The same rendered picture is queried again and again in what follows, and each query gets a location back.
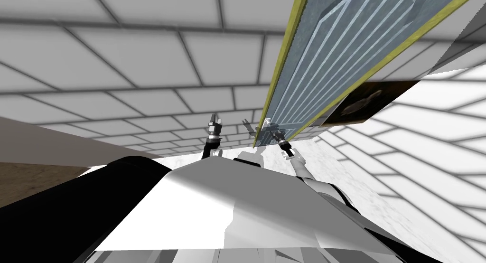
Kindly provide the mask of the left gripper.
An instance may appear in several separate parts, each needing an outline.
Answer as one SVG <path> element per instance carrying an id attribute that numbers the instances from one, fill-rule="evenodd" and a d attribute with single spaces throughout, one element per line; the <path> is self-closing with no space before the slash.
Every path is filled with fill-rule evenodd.
<path id="1" fill-rule="evenodd" d="M 215 121 L 215 114 L 211 115 L 210 122 L 208 124 L 209 136 L 220 136 L 222 130 L 222 119 L 219 118 Z"/>

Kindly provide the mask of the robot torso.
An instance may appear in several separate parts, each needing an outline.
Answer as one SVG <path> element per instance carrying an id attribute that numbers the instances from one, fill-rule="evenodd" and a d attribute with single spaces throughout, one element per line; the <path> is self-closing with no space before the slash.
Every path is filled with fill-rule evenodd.
<path id="1" fill-rule="evenodd" d="M 223 159 L 224 247 L 179 251 L 173 263 L 402 263 L 296 176 Z"/>

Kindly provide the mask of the grey-blue door with yellow edge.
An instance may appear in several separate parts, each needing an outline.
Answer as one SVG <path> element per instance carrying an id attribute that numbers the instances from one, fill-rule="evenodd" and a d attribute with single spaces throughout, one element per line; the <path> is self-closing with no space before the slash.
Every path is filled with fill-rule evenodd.
<path id="1" fill-rule="evenodd" d="M 364 82 L 468 67 L 484 12 L 486 0 L 295 0 L 254 146 L 276 144 L 276 127 L 287 140 L 320 127 Z"/>

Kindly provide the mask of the dark brown wall picture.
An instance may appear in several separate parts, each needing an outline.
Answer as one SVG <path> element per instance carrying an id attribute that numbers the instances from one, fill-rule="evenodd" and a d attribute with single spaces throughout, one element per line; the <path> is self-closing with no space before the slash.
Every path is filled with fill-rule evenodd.
<path id="1" fill-rule="evenodd" d="M 418 80 L 364 82 L 346 96 L 321 127 L 363 123 L 417 83 Z"/>

